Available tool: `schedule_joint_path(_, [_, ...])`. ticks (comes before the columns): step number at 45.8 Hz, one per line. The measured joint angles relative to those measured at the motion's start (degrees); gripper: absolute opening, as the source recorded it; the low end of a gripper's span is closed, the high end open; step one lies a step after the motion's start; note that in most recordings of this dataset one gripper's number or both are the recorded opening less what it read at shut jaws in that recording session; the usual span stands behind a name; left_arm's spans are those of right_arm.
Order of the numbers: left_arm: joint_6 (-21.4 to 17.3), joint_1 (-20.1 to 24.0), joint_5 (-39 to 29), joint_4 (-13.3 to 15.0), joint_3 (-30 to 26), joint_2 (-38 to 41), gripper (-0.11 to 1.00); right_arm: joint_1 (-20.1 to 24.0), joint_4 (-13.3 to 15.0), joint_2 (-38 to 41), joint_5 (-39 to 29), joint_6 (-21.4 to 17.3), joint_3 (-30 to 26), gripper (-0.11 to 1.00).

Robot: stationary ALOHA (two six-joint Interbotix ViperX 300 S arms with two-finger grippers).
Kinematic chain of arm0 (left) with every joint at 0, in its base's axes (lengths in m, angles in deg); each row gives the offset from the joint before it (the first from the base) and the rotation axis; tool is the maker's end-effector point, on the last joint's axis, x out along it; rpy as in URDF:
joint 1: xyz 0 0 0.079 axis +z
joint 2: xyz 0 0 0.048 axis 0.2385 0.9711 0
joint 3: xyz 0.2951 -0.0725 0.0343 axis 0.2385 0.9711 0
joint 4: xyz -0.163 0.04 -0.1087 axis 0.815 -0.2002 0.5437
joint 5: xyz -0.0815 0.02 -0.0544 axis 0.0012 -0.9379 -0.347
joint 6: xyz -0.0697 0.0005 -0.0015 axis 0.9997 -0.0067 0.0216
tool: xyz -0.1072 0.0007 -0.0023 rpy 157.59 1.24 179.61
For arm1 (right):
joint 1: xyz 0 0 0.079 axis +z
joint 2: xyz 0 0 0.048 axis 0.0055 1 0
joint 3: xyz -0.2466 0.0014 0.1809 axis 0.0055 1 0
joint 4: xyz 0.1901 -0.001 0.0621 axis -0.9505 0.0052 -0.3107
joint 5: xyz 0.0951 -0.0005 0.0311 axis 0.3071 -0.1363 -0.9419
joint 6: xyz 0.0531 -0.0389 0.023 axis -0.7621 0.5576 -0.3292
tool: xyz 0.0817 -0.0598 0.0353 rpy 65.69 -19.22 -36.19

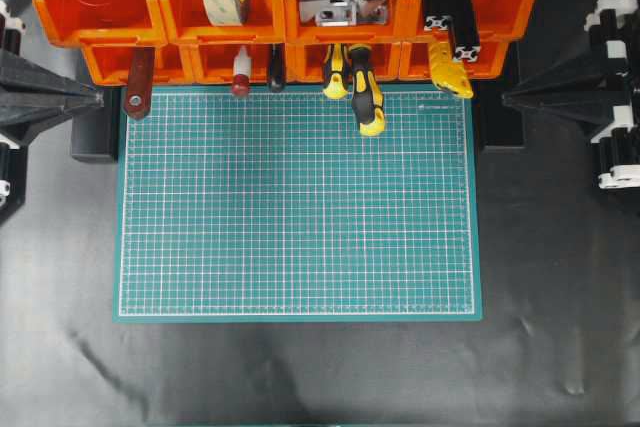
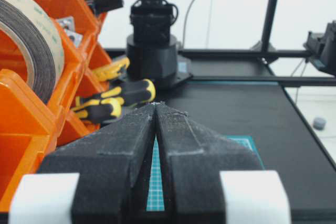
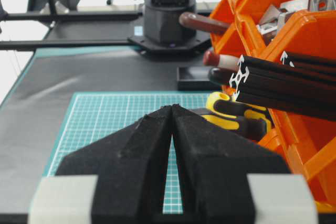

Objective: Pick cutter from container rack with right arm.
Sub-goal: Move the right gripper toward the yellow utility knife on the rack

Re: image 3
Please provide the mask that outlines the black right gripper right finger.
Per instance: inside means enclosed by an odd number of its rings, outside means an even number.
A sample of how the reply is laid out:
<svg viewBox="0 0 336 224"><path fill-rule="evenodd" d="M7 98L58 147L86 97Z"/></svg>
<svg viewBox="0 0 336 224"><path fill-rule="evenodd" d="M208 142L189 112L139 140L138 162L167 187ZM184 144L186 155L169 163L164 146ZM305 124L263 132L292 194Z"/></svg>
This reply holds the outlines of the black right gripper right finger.
<svg viewBox="0 0 336 224"><path fill-rule="evenodd" d="M247 174L288 174L283 158L177 104L172 119L183 211L203 223L254 223Z"/></svg>

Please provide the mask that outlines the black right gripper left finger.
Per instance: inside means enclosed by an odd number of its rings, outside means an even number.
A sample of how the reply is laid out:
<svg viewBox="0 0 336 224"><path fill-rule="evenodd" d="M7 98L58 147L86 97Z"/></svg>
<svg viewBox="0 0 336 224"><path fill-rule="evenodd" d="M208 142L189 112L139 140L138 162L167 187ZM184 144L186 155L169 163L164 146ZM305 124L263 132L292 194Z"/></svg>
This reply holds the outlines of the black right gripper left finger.
<svg viewBox="0 0 336 224"><path fill-rule="evenodd" d="M150 223L163 211L172 107L65 156L56 175L97 175L92 223Z"/></svg>

